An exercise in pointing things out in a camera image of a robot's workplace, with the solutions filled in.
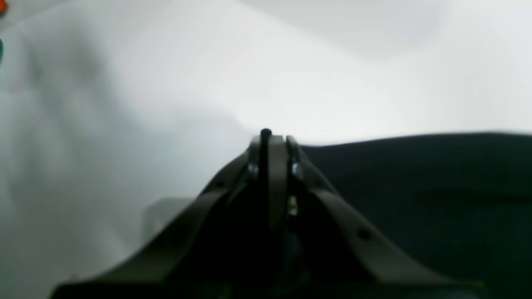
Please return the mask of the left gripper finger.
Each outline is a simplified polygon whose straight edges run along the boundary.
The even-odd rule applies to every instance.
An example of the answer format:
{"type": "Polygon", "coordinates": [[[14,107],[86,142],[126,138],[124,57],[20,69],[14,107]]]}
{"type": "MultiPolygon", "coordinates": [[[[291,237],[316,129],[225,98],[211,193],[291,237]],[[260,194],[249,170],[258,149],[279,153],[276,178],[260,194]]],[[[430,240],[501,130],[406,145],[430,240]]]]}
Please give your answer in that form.
{"type": "Polygon", "coordinates": [[[178,296],[175,275],[198,253],[197,246],[211,231],[225,201],[235,191],[239,178],[260,174],[264,159],[262,135],[225,165],[198,197],[147,245],[112,269],[80,282],[69,282],[53,291],[52,299],[170,299],[178,296]]]}
{"type": "Polygon", "coordinates": [[[292,221],[308,262],[301,299],[485,299],[481,283],[418,263],[338,194],[291,137],[268,138],[268,220],[292,221]]]}

